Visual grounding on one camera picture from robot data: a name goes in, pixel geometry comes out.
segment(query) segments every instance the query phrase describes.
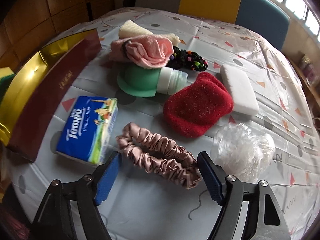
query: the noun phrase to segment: red sock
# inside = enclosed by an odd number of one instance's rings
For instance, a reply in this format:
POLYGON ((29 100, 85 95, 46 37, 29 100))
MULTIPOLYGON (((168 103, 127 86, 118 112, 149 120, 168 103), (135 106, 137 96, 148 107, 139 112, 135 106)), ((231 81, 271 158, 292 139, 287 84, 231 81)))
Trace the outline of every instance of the red sock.
POLYGON ((232 98, 223 84, 210 73, 201 72, 192 85, 169 97, 163 114, 176 132, 195 138, 232 109, 232 98))

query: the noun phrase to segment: beaded black hair tie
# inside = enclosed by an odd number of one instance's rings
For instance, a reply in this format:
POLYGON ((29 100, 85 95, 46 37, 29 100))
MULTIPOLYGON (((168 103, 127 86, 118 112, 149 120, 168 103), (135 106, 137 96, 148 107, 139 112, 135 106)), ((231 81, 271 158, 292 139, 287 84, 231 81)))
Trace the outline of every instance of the beaded black hair tie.
POLYGON ((170 56, 167 67, 173 69, 187 68, 196 71, 205 71, 208 68, 208 63, 197 53, 179 49, 173 46, 174 53, 170 56))

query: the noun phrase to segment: tablecloth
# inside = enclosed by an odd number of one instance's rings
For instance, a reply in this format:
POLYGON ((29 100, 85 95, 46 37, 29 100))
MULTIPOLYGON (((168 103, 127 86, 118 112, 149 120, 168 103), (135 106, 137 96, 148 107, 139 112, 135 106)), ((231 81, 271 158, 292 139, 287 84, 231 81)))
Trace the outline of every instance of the tablecloth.
MULTIPOLYGON (((261 174, 283 211, 291 238, 300 239, 320 207, 319 136, 314 129, 301 83, 287 59, 263 37, 241 26, 183 16, 147 8, 121 8, 92 22, 81 23, 61 33, 61 37, 97 28, 102 51, 74 81, 57 108, 43 138, 34 163, 10 162, 10 175, 21 205, 32 221, 41 199, 53 179, 78 180, 94 168, 55 154, 55 146, 77 96, 99 95, 118 98, 119 113, 110 140, 129 122, 173 138, 196 157, 210 152, 217 129, 228 122, 242 123, 253 130, 269 133, 276 152, 261 174), (200 54, 209 64, 208 72, 218 75, 222 64, 245 71, 251 81, 260 112, 245 116, 232 112, 222 117, 203 136, 189 139, 172 131, 163 119, 167 95, 136 98, 116 84, 117 69, 107 61, 110 44, 118 39, 126 20, 153 33, 174 33, 180 49, 200 54)), ((188 84, 197 72, 188 73, 188 84)), ((247 203, 244 203, 234 239, 241 238, 247 203)), ((85 239, 76 205, 72 204, 79 239, 85 239)), ((207 239, 220 207, 211 200, 204 182, 185 190, 156 174, 139 170, 124 160, 106 201, 99 206, 102 219, 113 239, 207 239)))

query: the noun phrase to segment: clear plastic bag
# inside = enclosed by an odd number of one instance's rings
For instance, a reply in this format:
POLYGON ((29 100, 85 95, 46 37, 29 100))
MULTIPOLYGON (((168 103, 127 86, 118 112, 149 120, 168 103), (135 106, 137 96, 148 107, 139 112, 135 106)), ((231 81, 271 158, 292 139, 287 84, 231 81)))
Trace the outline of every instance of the clear plastic bag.
POLYGON ((254 132, 243 123, 229 123, 215 135, 210 157, 226 174, 235 175, 243 182, 256 183, 270 165, 275 150, 271 135, 254 132))

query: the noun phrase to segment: rolled pink cloth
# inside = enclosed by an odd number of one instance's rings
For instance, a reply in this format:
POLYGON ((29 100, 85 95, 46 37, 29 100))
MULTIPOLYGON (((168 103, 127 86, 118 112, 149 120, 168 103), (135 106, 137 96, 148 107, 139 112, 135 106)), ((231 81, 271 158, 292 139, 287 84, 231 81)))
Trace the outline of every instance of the rolled pink cloth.
POLYGON ((165 179, 187 189, 195 187, 201 180, 196 165, 197 161, 190 152, 178 146, 172 139, 162 137, 158 133, 151 133, 131 122, 123 128, 122 135, 117 136, 116 140, 124 155, 132 159, 133 164, 140 169, 144 168, 147 173, 158 173, 165 179), (157 159, 143 152, 132 139, 151 151, 161 152, 168 159, 157 159))
POLYGON ((119 62, 134 62, 152 69, 167 65, 173 54, 172 42, 161 35, 140 35, 113 41, 109 59, 119 62))

